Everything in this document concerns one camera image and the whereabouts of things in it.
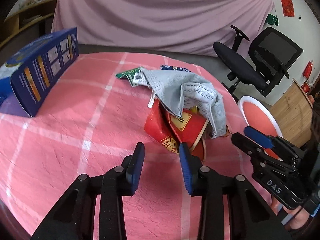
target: blue box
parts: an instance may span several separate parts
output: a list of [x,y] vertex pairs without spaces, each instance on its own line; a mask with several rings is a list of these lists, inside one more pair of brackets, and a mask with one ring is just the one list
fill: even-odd
[[78,56],[76,28],[42,36],[23,47],[0,67],[0,112],[35,117]]

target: pink curtain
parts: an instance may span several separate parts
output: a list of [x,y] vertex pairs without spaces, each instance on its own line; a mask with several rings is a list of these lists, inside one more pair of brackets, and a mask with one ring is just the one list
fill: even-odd
[[[272,0],[58,0],[52,30],[77,26],[82,44],[147,48],[215,56],[242,30],[252,41]],[[246,56],[250,43],[238,52]]]

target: red poster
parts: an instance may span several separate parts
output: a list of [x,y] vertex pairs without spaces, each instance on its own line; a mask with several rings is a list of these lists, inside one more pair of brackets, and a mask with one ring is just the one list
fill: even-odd
[[283,16],[294,17],[292,0],[281,0]]

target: pink checkered tablecloth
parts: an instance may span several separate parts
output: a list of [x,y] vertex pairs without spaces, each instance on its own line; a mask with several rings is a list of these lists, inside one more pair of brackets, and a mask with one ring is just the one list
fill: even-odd
[[[29,234],[79,174],[104,174],[143,142],[139,188],[133,197],[123,198],[128,240],[196,238],[201,199],[185,190],[179,156],[143,130],[151,91],[115,78],[124,70],[159,69],[161,64],[188,68],[211,81],[223,95],[230,132],[243,131],[246,124],[231,95],[199,66],[151,54],[80,55],[36,118],[0,114],[0,198]],[[205,165],[252,181],[249,159],[230,137],[208,139],[206,145]]]

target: chair seat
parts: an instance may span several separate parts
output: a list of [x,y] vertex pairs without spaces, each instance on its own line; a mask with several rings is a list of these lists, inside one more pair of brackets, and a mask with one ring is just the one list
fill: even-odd
[[236,75],[240,82],[254,85],[257,89],[264,90],[267,83],[255,69],[238,53],[228,46],[216,41],[213,49],[222,62]]

